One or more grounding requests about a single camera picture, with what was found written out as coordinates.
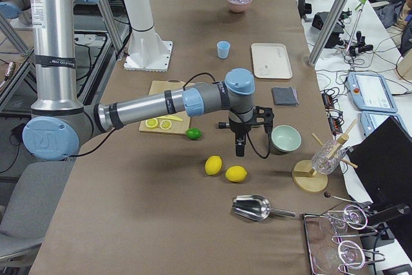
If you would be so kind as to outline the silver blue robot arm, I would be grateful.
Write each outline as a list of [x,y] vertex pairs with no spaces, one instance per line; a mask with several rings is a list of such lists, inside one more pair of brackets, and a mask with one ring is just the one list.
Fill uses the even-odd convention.
[[244,138],[255,123],[257,107],[253,74],[236,68],[223,81],[197,83],[139,99],[109,105],[83,105],[77,96],[73,7],[76,1],[24,0],[31,10],[37,100],[31,120],[23,129],[27,150],[45,160],[79,155],[79,148],[93,137],[110,134],[127,124],[185,112],[190,117],[219,110],[229,112],[237,156],[244,154]]

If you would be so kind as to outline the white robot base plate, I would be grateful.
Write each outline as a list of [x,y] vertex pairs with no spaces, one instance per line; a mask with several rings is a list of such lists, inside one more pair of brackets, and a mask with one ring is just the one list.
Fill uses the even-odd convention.
[[155,32],[131,35],[125,70],[166,72],[169,68],[173,50],[172,41],[163,41]]

